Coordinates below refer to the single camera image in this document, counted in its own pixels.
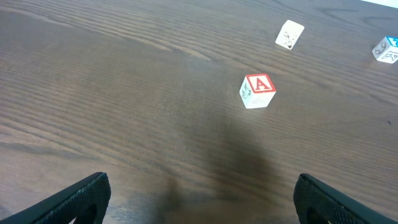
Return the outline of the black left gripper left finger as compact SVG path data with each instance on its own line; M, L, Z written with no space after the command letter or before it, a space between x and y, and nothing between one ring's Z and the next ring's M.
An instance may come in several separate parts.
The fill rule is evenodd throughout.
M111 197L108 176L96 172L1 224L102 223Z

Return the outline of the red letter A block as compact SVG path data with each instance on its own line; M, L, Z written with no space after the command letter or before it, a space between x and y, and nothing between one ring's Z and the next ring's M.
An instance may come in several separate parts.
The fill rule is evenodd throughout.
M250 74L244 77L239 94L246 109L265 108L276 94L276 88L268 74Z

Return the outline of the blue number 2 block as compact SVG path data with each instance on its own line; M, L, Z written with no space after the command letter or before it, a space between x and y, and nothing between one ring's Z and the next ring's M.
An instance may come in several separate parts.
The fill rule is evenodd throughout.
M395 63L397 61L397 37L385 36L373 49L374 58L379 62Z

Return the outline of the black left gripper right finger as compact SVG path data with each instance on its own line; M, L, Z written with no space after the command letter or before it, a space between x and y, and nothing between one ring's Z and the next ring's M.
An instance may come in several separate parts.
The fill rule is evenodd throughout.
M397 224L309 174L300 174L294 188L300 224Z

